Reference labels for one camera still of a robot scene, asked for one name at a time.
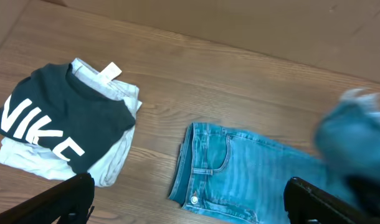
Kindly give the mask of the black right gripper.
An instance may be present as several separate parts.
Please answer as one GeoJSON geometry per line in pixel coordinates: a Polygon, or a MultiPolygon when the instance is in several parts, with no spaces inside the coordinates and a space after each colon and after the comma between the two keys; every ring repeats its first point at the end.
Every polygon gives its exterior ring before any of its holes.
{"type": "Polygon", "coordinates": [[[346,183],[356,195],[359,206],[369,215],[380,218],[380,183],[358,176],[347,177],[346,183]]]}

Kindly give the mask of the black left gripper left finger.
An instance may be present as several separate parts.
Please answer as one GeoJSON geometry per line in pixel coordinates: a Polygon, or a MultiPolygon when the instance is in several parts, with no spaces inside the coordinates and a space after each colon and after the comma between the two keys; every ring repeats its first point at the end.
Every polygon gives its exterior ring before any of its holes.
{"type": "Polygon", "coordinates": [[[0,223],[87,223],[94,210],[94,196],[95,181],[91,175],[77,174],[0,213],[0,223]]]}

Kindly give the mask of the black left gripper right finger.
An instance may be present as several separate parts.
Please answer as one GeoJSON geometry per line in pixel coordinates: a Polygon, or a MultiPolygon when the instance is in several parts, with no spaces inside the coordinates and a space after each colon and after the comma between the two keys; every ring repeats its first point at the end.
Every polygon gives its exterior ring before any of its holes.
{"type": "Polygon", "coordinates": [[[291,224],[380,224],[380,218],[355,209],[299,177],[287,182],[283,196],[291,224]]]}

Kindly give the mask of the blue denim jeans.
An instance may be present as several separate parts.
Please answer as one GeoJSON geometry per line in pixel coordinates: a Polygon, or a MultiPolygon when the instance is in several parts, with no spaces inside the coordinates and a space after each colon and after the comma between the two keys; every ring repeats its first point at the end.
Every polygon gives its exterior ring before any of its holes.
{"type": "Polygon", "coordinates": [[[247,130],[192,123],[181,144],[170,200],[235,223],[290,223],[284,190],[299,177],[361,211],[349,176],[380,183],[380,105],[375,93],[346,91],[318,124],[307,153],[247,130]]]}

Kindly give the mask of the folded beige garment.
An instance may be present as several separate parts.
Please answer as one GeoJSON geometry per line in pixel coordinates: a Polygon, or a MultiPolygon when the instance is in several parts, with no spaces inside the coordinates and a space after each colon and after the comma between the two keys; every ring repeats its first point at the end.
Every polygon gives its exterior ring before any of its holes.
{"type": "MultiPolygon", "coordinates": [[[[118,80],[102,84],[97,70],[79,58],[71,65],[74,75],[89,87],[113,100],[123,100],[134,116],[142,102],[138,100],[139,88],[118,80]]],[[[88,172],[97,187],[113,185],[129,153],[135,129],[125,131],[108,152],[88,172]]],[[[67,180],[75,175],[66,161],[59,159],[50,149],[27,144],[7,137],[1,141],[0,164],[21,169],[49,180],[67,180]]]]}

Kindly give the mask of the black shirt white letters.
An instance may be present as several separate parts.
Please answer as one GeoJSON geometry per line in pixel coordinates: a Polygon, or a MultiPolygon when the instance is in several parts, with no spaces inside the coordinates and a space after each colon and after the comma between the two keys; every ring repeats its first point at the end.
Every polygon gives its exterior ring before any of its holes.
{"type": "Polygon", "coordinates": [[[134,125],[123,100],[84,84],[69,63],[33,71],[0,107],[1,135],[50,149],[76,174],[88,171],[134,125]]]}

